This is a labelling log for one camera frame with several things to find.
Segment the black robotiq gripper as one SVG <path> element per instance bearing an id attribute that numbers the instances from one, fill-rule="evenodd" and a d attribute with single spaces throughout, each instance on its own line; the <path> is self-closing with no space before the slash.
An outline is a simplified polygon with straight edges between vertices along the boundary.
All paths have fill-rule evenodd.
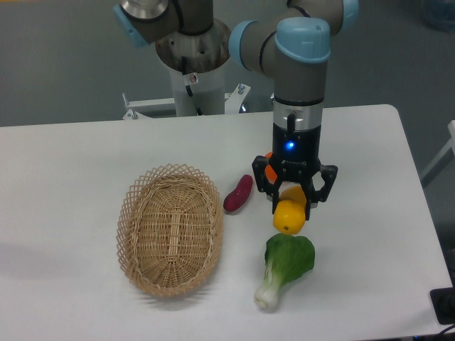
<path id="1" fill-rule="evenodd" d="M 300 183 L 306 196 L 306 221 L 310 220 L 312 208 L 327 201 L 338 167 L 323 165 L 319 160 L 322 114 L 322 99 L 300 105 L 274 102 L 272 155 L 256 156 L 252 162 L 257 189 L 272 202 L 272 213 L 277 208 L 283 182 Z M 266 176 L 267 166 L 277 175 L 273 183 Z M 318 190 L 313 182 L 317 172 L 323 180 Z"/>

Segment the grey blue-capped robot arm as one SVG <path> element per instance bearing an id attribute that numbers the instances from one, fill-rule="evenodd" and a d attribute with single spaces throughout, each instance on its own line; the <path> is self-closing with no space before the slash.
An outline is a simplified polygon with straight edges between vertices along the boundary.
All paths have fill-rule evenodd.
<path id="1" fill-rule="evenodd" d="M 272 155 L 252 164 L 257 188 L 277 205 L 282 183 L 299 184 L 306 212 L 327 200 L 338 172 L 319 160 L 331 37 L 356 22 L 357 1 L 288 1 L 271 21 L 234 28 L 211 1 L 119 1 L 113 12 L 133 44 L 154 45 L 179 116 L 225 111 L 220 71 L 229 60 L 272 79 Z"/>

